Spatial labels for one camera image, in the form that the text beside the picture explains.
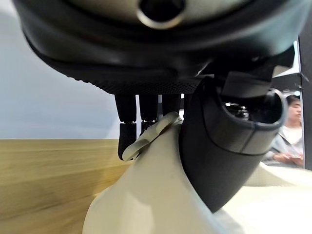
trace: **robotic hand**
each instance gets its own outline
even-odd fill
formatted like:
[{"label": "robotic hand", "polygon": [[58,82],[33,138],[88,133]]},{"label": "robotic hand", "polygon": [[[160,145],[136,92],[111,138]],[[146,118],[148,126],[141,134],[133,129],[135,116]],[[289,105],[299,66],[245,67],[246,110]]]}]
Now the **robotic hand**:
[{"label": "robotic hand", "polygon": [[142,132],[179,111],[183,170],[207,207],[220,209],[256,168],[283,125],[270,89],[291,66],[310,0],[13,0],[25,37],[49,66],[115,95],[119,157]]}]

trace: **gray jacket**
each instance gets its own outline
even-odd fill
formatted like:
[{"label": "gray jacket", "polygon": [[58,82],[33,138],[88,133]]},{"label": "gray jacket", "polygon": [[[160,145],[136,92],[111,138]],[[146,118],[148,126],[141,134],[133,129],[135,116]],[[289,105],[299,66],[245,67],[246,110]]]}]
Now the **gray jacket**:
[{"label": "gray jacket", "polygon": [[263,158],[263,162],[269,166],[279,167],[298,167],[295,163],[286,164],[273,159],[273,155],[277,153],[291,153],[297,155],[303,152],[303,139],[301,138],[296,144],[291,145],[285,138],[281,130],[272,142],[271,149]]}]

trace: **person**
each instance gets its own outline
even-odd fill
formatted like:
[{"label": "person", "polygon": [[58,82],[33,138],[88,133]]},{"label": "person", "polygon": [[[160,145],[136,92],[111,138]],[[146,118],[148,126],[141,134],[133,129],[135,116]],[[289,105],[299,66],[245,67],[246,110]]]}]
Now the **person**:
[{"label": "person", "polygon": [[269,166],[303,167],[303,137],[300,97],[289,95],[288,119],[262,160]]}]

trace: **wooden table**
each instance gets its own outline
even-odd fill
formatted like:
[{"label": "wooden table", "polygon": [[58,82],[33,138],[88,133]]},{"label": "wooden table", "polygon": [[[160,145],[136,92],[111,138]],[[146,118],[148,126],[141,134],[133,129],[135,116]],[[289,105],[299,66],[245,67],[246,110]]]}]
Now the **wooden table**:
[{"label": "wooden table", "polygon": [[0,233],[80,234],[96,194],[128,168],[117,140],[0,140]]}]

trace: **hand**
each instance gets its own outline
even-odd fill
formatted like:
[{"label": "hand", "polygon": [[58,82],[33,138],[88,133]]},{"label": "hand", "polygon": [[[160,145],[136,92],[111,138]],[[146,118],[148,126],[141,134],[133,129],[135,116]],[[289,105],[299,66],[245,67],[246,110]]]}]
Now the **hand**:
[{"label": "hand", "polygon": [[300,158],[292,158],[292,161],[298,166],[303,166],[303,154],[300,154]]},{"label": "hand", "polygon": [[293,163],[293,159],[291,158],[291,154],[289,153],[278,153],[273,155],[273,159],[278,161],[278,162],[282,162],[282,163]]}]

